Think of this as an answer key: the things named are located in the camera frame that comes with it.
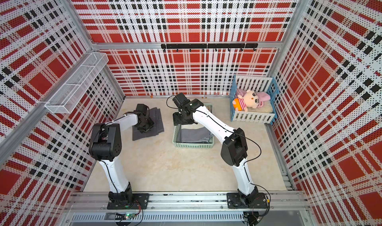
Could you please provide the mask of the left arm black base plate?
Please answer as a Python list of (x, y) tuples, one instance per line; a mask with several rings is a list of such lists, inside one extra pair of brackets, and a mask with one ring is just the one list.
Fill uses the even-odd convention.
[(108, 210), (146, 210), (150, 194), (134, 193), (130, 199), (109, 199)]

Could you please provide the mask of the dark grey checked pillowcase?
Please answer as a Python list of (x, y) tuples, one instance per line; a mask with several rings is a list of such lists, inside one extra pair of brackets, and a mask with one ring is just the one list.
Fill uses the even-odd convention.
[(164, 132), (164, 125), (163, 125), (160, 109), (158, 109), (156, 107), (153, 109), (150, 109), (149, 115), (150, 115), (150, 118), (154, 122), (153, 127), (149, 131), (147, 131), (145, 133), (141, 133), (137, 127), (133, 126), (132, 127), (132, 129), (133, 129), (132, 130), (132, 140), (133, 141), (143, 139), (143, 138), (152, 137), (152, 136), (156, 136), (156, 135)]

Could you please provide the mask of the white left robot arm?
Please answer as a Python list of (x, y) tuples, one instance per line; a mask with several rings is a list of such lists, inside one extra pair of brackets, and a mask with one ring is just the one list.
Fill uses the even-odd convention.
[(119, 155), (122, 151), (121, 130), (136, 127), (145, 133), (153, 128), (154, 122), (146, 114), (134, 111), (108, 123), (93, 126), (89, 146), (90, 156), (102, 166), (110, 187), (108, 194), (111, 203), (131, 205), (134, 196), (131, 184), (126, 178)]

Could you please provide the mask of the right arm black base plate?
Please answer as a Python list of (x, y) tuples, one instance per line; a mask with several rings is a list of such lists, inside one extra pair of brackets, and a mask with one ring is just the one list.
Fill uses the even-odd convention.
[(244, 196), (240, 193), (227, 193), (227, 205), (229, 209), (266, 209), (268, 202), (264, 193), (253, 196)]

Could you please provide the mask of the beige and grey pillowcase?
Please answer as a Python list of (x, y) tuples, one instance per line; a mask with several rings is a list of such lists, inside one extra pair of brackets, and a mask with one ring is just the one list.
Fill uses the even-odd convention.
[(181, 143), (209, 143), (213, 135), (205, 128), (186, 129), (181, 128), (177, 136), (177, 142)]

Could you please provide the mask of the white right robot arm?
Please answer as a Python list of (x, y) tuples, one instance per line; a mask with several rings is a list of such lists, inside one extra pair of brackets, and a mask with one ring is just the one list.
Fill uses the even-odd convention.
[(174, 125), (201, 124), (222, 144), (220, 156), (232, 167), (242, 204), (249, 206), (259, 195), (247, 163), (247, 137), (241, 128), (234, 129), (209, 111), (198, 99), (189, 100), (184, 94), (173, 96), (178, 111), (173, 114)]

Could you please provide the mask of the green perforated plastic basket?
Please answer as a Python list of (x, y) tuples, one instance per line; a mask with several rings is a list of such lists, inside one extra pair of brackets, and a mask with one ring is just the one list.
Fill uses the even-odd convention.
[(214, 135), (210, 139), (209, 143), (181, 143), (177, 142), (177, 136), (178, 133), (180, 132), (181, 128), (186, 128), (186, 129), (197, 129), (197, 128), (202, 128), (204, 127), (202, 124), (192, 124), (192, 125), (177, 125), (175, 126), (174, 129), (174, 134), (173, 134), (173, 139), (172, 143), (175, 147), (182, 147), (182, 148), (212, 148), (214, 145)]

